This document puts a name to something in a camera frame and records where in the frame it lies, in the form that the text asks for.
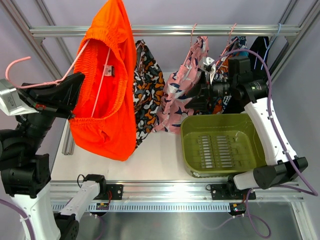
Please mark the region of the camouflage shorts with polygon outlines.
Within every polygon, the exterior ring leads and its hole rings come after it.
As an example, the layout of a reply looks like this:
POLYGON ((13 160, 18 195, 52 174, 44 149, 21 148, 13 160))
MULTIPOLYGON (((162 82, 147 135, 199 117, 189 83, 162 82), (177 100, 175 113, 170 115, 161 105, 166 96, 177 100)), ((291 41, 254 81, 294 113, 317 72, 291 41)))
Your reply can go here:
POLYGON ((136 46, 136 65, 133 80, 133 103, 138 147, 152 132, 164 93, 164 76, 144 40, 136 46))

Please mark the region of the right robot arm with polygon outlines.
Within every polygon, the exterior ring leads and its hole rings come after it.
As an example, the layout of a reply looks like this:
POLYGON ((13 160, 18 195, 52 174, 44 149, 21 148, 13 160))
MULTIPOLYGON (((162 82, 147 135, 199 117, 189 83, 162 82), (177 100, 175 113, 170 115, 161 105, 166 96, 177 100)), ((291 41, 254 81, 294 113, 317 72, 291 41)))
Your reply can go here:
POLYGON ((251 69, 247 56, 228 60, 228 77, 225 81, 210 79, 215 61, 208 57, 200 69, 200 80, 186 94, 188 109, 205 111, 213 105, 214 98, 232 96, 250 117, 263 147, 265 165, 237 174, 229 180, 226 192, 233 199, 247 189, 283 187, 285 183, 303 176, 308 167, 305 157, 299 157, 291 147, 275 113, 271 98, 272 85, 258 77, 251 69))

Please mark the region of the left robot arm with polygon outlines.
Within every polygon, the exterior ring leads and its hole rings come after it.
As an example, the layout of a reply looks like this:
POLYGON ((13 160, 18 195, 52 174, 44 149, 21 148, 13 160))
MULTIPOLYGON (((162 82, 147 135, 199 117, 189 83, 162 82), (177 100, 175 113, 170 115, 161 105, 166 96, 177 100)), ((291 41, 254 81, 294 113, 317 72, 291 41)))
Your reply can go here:
POLYGON ((15 88, 0 81, 0 108, 15 116, 15 129, 0 132, 0 176, 9 207, 19 213, 28 240, 74 240, 80 220, 94 198, 107 195, 103 175, 89 174, 76 195, 58 213, 50 198, 51 171, 48 154, 38 155, 56 118, 71 119, 85 79, 74 73, 52 86, 15 88))

